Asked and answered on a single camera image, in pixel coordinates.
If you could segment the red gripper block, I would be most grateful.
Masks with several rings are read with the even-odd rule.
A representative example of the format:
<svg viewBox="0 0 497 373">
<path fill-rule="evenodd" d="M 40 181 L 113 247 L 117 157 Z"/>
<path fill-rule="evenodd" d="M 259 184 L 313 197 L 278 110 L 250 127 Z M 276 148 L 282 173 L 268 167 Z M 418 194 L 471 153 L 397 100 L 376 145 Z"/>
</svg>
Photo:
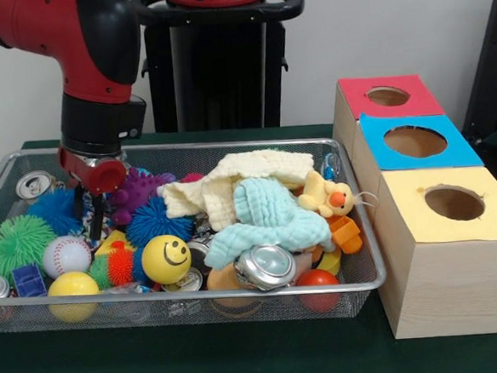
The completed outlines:
<svg viewBox="0 0 497 373">
<path fill-rule="evenodd" d="M 104 199 L 101 194 L 115 192 L 124 182 L 127 172 L 124 162 L 118 158 L 89 158 L 69 152 L 63 146 L 58 150 L 58 162 L 70 176 L 74 190 L 74 211 L 77 219 L 83 218 L 83 189 L 93 196 L 93 215 L 90 220 L 89 236 L 98 241 L 102 236 Z"/>
</svg>

